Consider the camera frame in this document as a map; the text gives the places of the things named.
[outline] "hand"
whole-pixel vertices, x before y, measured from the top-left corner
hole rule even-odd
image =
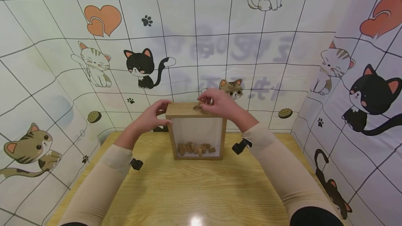
[[[146,133],[158,126],[167,126],[172,124],[171,120],[159,120],[158,115],[166,113],[166,108],[168,104],[171,103],[168,99],[160,99],[150,107],[145,109],[145,111],[138,117],[129,127],[137,131],[139,134]]]
[[[223,90],[209,88],[197,100],[201,100],[204,103],[200,105],[202,110],[232,121],[241,132],[247,131],[258,124],[256,118],[241,108]]]
[[[228,120],[233,120],[236,115],[235,110],[243,110],[225,91],[215,88],[207,89],[197,100],[204,103],[200,105],[202,110],[217,114]]]

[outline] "paw print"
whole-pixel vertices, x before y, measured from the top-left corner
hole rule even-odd
[[[322,128],[323,124],[324,124],[323,120],[321,118],[318,118],[318,126]]]
[[[135,103],[135,101],[134,101],[132,98],[128,98],[128,99],[127,99],[127,102],[129,102],[130,104]]]
[[[151,17],[148,17],[147,15],[145,15],[145,17],[141,20],[144,23],[144,26],[146,26],[146,25],[151,26],[151,24],[153,23],[153,21],[151,20]]]
[[[86,163],[86,162],[88,161],[88,159],[89,159],[88,155],[85,155],[85,156],[82,158],[82,163]]]

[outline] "wood grain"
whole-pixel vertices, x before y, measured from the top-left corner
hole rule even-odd
[[[82,181],[119,134],[109,135],[48,226],[57,225]],[[318,182],[291,135],[276,136]],[[174,160],[169,133],[143,134],[133,156],[144,165],[140,171],[130,170],[103,225],[288,226],[285,208],[257,160],[248,150],[241,155],[232,151],[240,141],[240,133],[226,134],[222,161]]]

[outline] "wooden frame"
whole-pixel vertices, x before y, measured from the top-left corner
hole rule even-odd
[[[172,118],[220,118],[217,115],[206,113],[201,109],[198,109],[197,102],[178,102],[170,103],[166,110],[166,118],[172,120]],[[219,144],[219,157],[181,157],[177,156],[177,147],[174,140],[173,126],[168,125],[170,142],[172,144],[173,156],[175,160],[222,160],[224,155],[225,135],[226,135],[226,123],[227,120],[222,118],[222,131]]]

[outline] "left hand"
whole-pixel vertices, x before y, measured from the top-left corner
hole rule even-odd
[[[167,126],[172,124],[171,120],[159,120],[158,115],[166,113],[168,104],[171,103],[168,99],[160,99],[138,117],[131,126],[140,134],[151,131],[158,126]]]

